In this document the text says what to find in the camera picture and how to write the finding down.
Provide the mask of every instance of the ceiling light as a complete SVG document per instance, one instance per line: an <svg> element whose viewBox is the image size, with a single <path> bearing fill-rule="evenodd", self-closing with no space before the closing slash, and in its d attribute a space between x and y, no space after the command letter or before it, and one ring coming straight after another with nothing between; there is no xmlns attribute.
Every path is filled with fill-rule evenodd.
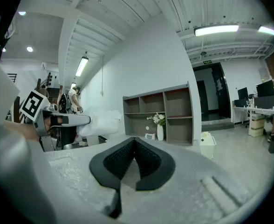
<svg viewBox="0 0 274 224"><path fill-rule="evenodd" d="M259 31L259 32L264 32L264 33L268 33L268 34L274 35L274 30L273 30L273 29L266 28L266 27L263 27L263 26L261 26L261 27L258 29L258 31Z"/></svg>
<svg viewBox="0 0 274 224"><path fill-rule="evenodd" d="M89 61L89 59L87 57L82 57L81 61L79 63L78 69L76 71L76 76L79 77L85 67L85 65L87 64L87 62Z"/></svg>
<svg viewBox="0 0 274 224"><path fill-rule="evenodd" d="M202 28L195 28L195 36L219 33L219 32L236 32L239 29L238 25L216 25Z"/></svg>

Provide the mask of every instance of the green exit sign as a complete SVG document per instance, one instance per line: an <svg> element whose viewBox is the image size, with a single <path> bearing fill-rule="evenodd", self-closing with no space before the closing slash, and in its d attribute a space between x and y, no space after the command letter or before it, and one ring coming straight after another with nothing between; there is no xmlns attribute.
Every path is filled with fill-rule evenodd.
<svg viewBox="0 0 274 224"><path fill-rule="evenodd" d="M212 64L212 61L211 61L211 60L205 61L205 62L203 62L203 64L204 64L204 65Z"/></svg>

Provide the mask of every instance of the vase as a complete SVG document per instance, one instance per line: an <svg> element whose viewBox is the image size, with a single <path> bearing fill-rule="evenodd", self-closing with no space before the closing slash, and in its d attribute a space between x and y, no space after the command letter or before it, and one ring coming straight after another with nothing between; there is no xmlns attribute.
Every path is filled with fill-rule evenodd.
<svg viewBox="0 0 274 224"><path fill-rule="evenodd" d="M157 137L159 141L163 141L164 139L164 130L162 125L157 126Z"/></svg>

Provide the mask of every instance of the black monitor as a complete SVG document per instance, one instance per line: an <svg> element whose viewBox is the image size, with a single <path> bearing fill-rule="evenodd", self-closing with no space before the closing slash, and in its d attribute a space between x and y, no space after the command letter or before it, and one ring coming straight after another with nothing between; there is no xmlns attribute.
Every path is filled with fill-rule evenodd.
<svg viewBox="0 0 274 224"><path fill-rule="evenodd" d="M272 96L274 95L274 83L273 80L266 81L264 83L256 85L258 97Z"/></svg>
<svg viewBox="0 0 274 224"><path fill-rule="evenodd" d="M239 99L249 99L247 87L238 90Z"/></svg>

